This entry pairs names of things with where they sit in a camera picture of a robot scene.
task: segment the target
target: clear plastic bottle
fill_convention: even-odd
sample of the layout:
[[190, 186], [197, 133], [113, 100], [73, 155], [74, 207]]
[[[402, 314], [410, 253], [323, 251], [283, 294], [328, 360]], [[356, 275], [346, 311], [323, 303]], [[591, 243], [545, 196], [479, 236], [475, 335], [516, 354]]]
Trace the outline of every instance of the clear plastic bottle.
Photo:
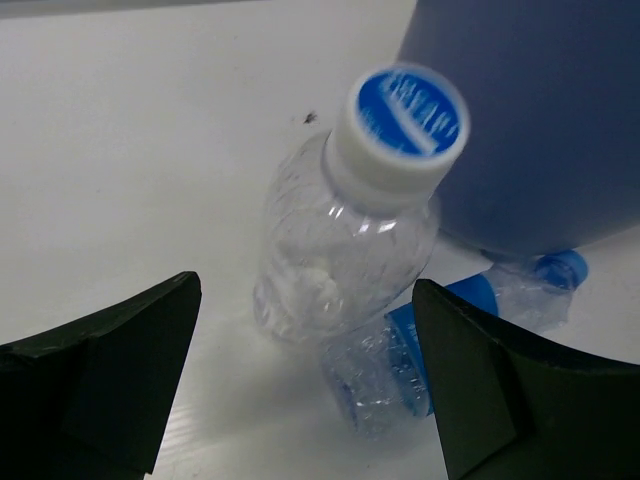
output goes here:
[[433, 194], [462, 151], [468, 112], [435, 72], [363, 76], [334, 130], [310, 138], [267, 194], [257, 323], [294, 344], [353, 330], [409, 287], [438, 229]]
[[[447, 288], [469, 303], [534, 333], [567, 321], [588, 267], [574, 251], [537, 261], [496, 264]], [[322, 368], [348, 423], [376, 438], [433, 412], [413, 306], [404, 305], [334, 340]]]

